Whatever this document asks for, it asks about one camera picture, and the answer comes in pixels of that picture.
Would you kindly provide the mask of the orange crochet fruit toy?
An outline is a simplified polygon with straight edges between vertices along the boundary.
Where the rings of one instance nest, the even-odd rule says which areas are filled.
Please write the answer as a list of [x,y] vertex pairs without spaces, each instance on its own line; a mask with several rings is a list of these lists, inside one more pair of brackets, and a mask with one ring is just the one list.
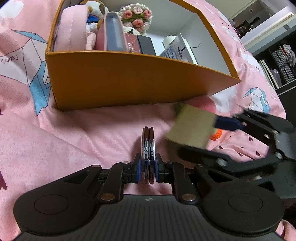
[[218,140],[222,136],[223,131],[219,128],[216,128],[214,133],[210,136],[210,139],[213,141]]

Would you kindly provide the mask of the pink fluffy pom ball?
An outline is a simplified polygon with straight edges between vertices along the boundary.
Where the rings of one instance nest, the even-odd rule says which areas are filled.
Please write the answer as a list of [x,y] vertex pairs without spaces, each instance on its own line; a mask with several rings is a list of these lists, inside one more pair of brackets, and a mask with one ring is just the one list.
[[200,108],[202,110],[209,111],[211,113],[216,112],[216,106],[215,103],[210,97],[208,96],[198,96],[191,98],[184,102],[185,104],[192,105],[194,107]]

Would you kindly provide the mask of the beige cardboard box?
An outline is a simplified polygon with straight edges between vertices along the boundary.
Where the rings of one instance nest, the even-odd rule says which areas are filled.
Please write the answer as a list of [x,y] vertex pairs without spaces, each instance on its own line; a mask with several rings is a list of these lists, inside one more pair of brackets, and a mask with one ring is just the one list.
[[183,146],[204,149],[215,131],[217,115],[185,104],[178,113],[166,139]]

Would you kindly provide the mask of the white carton box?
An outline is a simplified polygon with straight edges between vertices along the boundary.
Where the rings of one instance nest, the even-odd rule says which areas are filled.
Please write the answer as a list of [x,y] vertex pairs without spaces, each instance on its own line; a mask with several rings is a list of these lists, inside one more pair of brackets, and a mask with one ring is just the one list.
[[198,64],[188,41],[183,38],[181,33],[175,36],[170,44],[167,44],[164,51],[159,56],[195,65]]

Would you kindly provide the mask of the black small box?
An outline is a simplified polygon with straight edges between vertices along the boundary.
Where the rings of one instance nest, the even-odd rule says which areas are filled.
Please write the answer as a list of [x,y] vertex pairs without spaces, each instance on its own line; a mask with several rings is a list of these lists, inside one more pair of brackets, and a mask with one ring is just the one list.
[[142,54],[156,56],[156,52],[154,50],[154,46],[152,44],[152,40],[150,37],[146,37],[143,35],[137,35],[137,40],[138,40],[138,43],[140,46],[140,51]]

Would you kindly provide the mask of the dark red book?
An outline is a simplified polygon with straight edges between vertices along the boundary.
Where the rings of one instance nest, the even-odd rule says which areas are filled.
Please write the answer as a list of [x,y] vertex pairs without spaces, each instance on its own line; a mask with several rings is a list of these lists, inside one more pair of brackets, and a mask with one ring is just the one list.
[[128,52],[141,53],[140,45],[136,35],[125,33],[125,38],[127,42]]

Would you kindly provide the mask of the pink grey glasses case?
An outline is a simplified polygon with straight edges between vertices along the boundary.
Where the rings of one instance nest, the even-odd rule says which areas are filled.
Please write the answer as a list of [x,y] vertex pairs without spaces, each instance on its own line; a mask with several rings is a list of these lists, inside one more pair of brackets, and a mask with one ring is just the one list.
[[108,12],[96,35],[95,50],[127,52],[127,42],[121,17],[114,11]]

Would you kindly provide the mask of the crochet flower bouquet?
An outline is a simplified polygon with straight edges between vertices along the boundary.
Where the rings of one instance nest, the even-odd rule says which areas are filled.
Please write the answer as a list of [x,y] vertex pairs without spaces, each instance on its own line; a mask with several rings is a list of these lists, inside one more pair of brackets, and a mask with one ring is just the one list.
[[124,27],[134,28],[141,35],[146,34],[152,22],[152,11],[140,3],[122,6],[118,14]]

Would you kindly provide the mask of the pink padded pouch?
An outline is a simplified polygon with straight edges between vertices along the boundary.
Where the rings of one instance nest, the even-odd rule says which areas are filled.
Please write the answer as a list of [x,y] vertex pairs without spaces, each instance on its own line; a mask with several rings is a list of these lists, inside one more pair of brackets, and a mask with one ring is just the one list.
[[86,29],[89,16],[86,5],[75,5],[62,11],[57,25],[54,51],[91,51],[96,42],[96,34]]

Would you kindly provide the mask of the calico cat plush toy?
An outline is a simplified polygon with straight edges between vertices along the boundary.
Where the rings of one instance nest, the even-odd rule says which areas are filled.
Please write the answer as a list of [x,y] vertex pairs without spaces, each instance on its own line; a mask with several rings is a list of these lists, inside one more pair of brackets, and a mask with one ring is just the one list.
[[103,22],[105,15],[109,12],[108,8],[100,0],[84,0],[81,1],[80,4],[86,5],[88,8],[89,15],[87,18],[86,30],[96,34]]

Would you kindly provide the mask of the dark bookshelf with boxes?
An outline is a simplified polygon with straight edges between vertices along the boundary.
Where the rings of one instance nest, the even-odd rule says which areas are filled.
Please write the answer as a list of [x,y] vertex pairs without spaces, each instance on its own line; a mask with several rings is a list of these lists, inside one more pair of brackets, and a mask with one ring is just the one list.
[[278,94],[286,113],[295,113],[295,32],[278,37],[254,53],[257,60],[263,60],[270,70],[277,70],[280,82]]

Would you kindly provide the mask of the pink patterned bed duvet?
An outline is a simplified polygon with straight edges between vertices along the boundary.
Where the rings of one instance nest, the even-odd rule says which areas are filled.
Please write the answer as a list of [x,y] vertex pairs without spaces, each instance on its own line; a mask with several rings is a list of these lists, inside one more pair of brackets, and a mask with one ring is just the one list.
[[[276,92],[255,58],[245,50],[227,18],[206,1],[198,1],[234,62],[241,83],[210,97],[219,115],[231,116],[250,105],[254,88],[268,101],[267,113],[286,119]],[[60,112],[51,90],[45,49],[60,1],[8,1],[1,8],[1,240],[20,233],[13,206],[23,193],[92,164],[109,168],[133,159],[142,128],[153,126],[157,151],[168,160],[163,138],[174,121],[173,104],[148,104]],[[208,150],[237,161],[265,156],[267,146],[247,134],[223,132]]]

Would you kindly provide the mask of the orange cardboard storage box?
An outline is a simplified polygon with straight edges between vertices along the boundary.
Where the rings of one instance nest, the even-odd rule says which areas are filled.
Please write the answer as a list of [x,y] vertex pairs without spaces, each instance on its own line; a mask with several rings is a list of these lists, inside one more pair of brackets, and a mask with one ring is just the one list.
[[[240,82],[236,68],[198,1],[144,1],[152,10],[155,55],[114,51],[54,49],[62,11],[52,23],[46,62],[57,108],[62,111],[107,106],[168,103],[213,95]],[[163,58],[163,39],[181,34],[196,64]]]

